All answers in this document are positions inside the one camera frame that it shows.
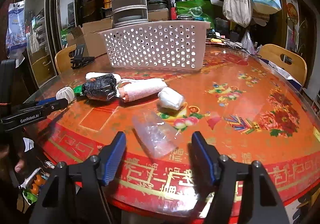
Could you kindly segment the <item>person's left hand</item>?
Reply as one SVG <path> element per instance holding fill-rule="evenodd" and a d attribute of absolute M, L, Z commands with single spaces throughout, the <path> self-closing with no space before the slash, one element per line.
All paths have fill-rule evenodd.
<path fill-rule="evenodd" d="M 25 144 L 1 145 L 1 180 L 12 184 L 14 188 L 20 186 L 17 174 L 25 166 Z"/>

